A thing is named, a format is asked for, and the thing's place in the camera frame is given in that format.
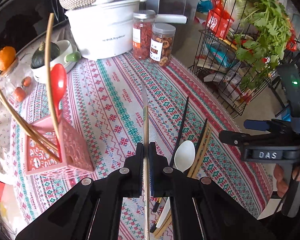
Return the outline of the person's right hand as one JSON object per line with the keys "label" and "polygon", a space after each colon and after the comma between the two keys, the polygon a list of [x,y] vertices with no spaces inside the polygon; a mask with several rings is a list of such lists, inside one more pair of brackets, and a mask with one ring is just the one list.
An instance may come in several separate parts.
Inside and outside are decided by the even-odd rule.
{"label": "person's right hand", "polygon": [[[296,168],[293,172],[293,178],[295,179],[296,176],[297,181],[300,181],[300,168]],[[280,198],[283,198],[285,193],[288,190],[288,184],[283,179],[283,169],[280,165],[276,164],[274,168],[274,178],[276,179],[276,187],[277,187],[277,194]]]}

